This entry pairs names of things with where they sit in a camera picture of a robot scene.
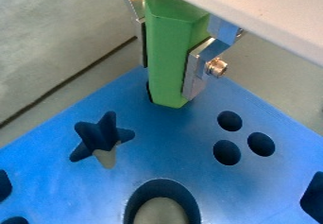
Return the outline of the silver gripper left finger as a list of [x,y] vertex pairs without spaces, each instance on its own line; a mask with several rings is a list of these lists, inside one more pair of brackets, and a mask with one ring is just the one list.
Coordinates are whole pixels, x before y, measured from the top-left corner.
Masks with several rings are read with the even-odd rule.
[[135,26],[135,36],[140,44],[140,63],[144,67],[148,66],[147,53],[147,29],[146,29],[146,0],[124,0],[131,22]]

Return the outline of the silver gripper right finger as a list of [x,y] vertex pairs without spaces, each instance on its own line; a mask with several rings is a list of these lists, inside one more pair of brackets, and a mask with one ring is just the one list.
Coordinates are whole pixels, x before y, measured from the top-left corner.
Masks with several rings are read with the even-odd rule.
[[182,95],[192,100],[203,91],[208,77],[220,78],[227,71],[224,51],[243,36],[243,29],[212,15],[207,27],[210,37],[188,52]]

